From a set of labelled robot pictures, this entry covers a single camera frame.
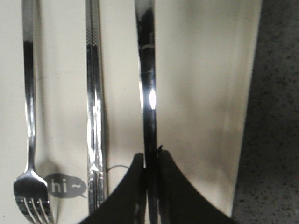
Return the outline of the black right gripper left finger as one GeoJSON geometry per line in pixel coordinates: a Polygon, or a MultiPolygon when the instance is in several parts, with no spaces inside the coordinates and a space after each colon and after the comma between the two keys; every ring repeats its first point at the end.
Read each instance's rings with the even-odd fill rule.
{"type": "Polygon", "coordinates": [[[116,189],[82,224],[143,224],[146,208],[146,177],[143,154],[133,161],[116,189]]]}

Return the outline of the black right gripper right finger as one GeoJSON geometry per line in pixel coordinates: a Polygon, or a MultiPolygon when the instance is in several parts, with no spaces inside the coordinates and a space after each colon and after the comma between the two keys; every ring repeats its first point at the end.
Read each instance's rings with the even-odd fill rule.
{"type": "Polygon", "coordinates": [[[206,200],[182,174],[171,154],[157,153],[159,213],[163,224],[236,224],[206,200]]]}

